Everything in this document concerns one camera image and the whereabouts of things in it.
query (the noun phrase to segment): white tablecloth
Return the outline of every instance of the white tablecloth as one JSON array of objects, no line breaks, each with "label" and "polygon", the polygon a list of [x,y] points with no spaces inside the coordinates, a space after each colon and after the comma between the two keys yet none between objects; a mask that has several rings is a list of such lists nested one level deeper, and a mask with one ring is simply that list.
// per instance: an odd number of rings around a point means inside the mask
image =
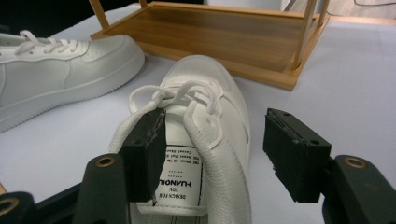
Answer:
[{"label": "white tablecloth", "polygon": [[[107,16],[111,23],[135,10],[128,6]],[[90,39],[99,29],[91,17],[55,37]],[[254,223],[323,223],[323,199],[294,203],[262,151],[268,107],[290,112],[329,141],[332,157],[362,157],[396,187],[395,40],[395,26],[330,21],[293,91],[235,78],[252,128],[249,187]],[[174,63],[147,55],[138,76],[120,89],[57,107],[0,133],[0,182],[8,191],[32,193],[37,202],[79,183],[86,163],[107,153],[113,133],[129,116],[129,93],[160,84]]]}]

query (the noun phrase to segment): brass screw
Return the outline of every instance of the brass screw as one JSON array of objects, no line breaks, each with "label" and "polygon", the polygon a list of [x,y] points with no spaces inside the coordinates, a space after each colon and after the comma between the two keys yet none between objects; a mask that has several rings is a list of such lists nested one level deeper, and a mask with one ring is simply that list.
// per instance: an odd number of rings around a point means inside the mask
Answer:
[{"label": "brass screw", "polygon": [[355,168],[359,168],[359,169],[366,168],[366,163],[358,158],[346,157],[345,162],[346,162],[346,164],[348,164],[352,167],[355,167]]},{"label": "brass screw", "polygon": [[0,201],[0,216],[12,211],[19,203],[20,201],[16,198],[7,198]]},{"label": "brass screw", "polygon": [[112,165],[114,162],[116,162],[116,159],[114,159],[113,157],[106,156],[97,160],[95,164],[98,167],[107,167]]}]

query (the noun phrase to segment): shoe upper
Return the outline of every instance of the shoe upper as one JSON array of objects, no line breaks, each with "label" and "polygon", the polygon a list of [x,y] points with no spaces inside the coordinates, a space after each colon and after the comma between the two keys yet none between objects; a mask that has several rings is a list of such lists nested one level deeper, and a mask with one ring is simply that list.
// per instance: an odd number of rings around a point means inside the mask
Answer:
[{"label": "shoe upper", "polygon": [[117,72],[137,50],[129,36],[85,42],[0,34],[0,106],[88,85]]},{"label": "shoe upper", "polygon": [[[134,98],[141,91],[156,92],[151,102],[138,109]],[[160,87],[134,91],[130,107],[133,114],[116,131],[110,151],[120,150],[143,114],[163,107],[169,159],[156,190],[156,206],[133,205],[133,220],[163,223],[182,216],[176,223],[192,223],[195,216],[207,214],[208,223],[251,223],[248,112],[241,92],[221,64],[206,56],[182,59]],[[189,155],[191,164],[181,164]],[[202,164],[202,169],[193,163]]]}]

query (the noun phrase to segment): white sneaker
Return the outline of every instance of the white sneaker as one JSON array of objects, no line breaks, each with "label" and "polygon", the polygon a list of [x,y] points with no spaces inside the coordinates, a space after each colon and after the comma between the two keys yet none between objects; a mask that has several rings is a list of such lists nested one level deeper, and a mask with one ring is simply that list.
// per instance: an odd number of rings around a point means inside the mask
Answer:
[{"label": "white sneaker", "polygon": [[[143,108],[135,97],[155,91]],[[139,119],[156,107],[166,111],[166,161],[157,203],[132,203],[133,223],[251,223],[248,194],[248,112],[233,78],[218,62],[190,56],[174,65],[161,86],[136,89],[133,113],[109,146],[117,153]]]},{"label": "white sneaker", "polygon": [[114,91],[140,70],[129,36],[92,42],[0,34],[0,132],[58,105]]}]

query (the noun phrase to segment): wooden tray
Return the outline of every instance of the wooden tray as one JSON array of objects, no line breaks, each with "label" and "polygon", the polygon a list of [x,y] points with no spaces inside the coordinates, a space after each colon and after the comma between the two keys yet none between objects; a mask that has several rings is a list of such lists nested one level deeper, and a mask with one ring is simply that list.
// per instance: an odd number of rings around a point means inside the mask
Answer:
[{"label": "wooden tray", "polygon": [[146,53],[174,60],[204,54],[232,75],[292,90],[328,20],[325,0],[305,13],[141,1],[141,9],[108,24],[99,0],[90,0],[102,30],[92,39],[130,35]]}]

